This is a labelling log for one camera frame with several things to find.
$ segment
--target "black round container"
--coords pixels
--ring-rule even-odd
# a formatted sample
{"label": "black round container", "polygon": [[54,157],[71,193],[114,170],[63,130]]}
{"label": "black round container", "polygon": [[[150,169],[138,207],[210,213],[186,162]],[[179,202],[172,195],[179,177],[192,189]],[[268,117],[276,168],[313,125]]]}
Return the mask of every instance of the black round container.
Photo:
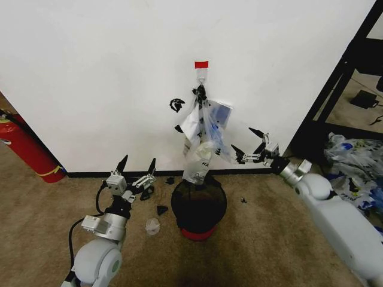
{"label": "black round container", "polygon": [[[177,225],[186,233],[211,234],[226,212],[227,200],[221,184],[207,176],[202,185],[183,180],[172,193],[172,210]],[[190,239],[205,239],[204,236]]]}

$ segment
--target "fire extinguisher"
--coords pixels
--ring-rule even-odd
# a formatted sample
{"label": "fire extinguisher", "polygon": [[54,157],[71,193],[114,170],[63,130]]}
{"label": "fire extinguisher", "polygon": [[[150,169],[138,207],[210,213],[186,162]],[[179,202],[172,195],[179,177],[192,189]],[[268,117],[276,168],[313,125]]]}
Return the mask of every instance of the fire extinguisher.
{"label": "fire extinguisher", "polygon": [[8,145],[44,181],[57,182],[65,176],[60,164],[19,114],[0,109],[0,141]]}

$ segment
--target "red tape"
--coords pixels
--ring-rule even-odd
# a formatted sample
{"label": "red tape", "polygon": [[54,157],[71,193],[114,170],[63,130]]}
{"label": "red tape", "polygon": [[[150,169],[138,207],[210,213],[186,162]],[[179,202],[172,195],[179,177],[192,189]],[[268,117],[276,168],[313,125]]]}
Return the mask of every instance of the red tape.
{"label": "red tape", "polygon": [[208,67],[209,67],[209,61],[194,62],[194,68],[196,68],[196,69],[206,69]]}

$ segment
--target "carpet floor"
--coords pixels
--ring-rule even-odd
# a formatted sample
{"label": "carpet floor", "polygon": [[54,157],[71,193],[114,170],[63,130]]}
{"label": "carpet floor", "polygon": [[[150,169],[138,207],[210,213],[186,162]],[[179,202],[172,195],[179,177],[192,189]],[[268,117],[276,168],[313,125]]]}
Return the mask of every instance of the carpet floor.
{"label": "carpet floor", "polygon": [[[69,270],[68,230],[77,219],[96,213],[101,179],[46,184],[5,145],[0,158],[0,282],[60,286]],[[170,199],[180,177],[173,185],[158,178],[153,196],[134,202],[123,265],[111,286],[361,286],[279,177],[215,178],[227,194],[227,212],[205,242],[186,239],[175,223]],[[105,190],[101,206],[110,203]],[[158,204],[169,210],[157,216]],[[153,217],[160,231],[149,236],[145,223]],[[75,251],[92,238],[77,227]]]}

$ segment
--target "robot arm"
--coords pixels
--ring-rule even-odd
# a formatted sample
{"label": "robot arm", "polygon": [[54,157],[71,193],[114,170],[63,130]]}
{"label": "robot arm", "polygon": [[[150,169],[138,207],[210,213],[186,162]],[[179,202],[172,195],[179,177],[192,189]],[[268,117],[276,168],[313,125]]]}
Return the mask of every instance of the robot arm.
{"label": "robot arm", "polygon": [[127,184],[122,175],[126,162],[127,156],[106,180],[113,196],[112,205],[99,214],[103,215],[102,217],[87,215],[82,220],[81,226],[98,238],[77,252],[74,265],[61,287],[77,287],[80,282],[92,287],[107,287],[120,269],[121,248],[125,240],[125,226],[130,218],[132,203],[139,193],[142,193],[141,200],[148,199],[151,184],[156,180],[153,175],[155,158],[148,174],[132,184]]}
{"label": "robot arm", "polygon": [[281,176],[303,200],[313,221],[322,231],[338,256],[370,286],[383,286],[383,238],[371,223],[349,202],[333,191],[330,182],[321,175],[308,173],[311,163],[299,166],[279,156],[278,144],[267,134],[250,129],[260,136],[262,144],[252,155],[239,148],[238,163],[263,162]]}

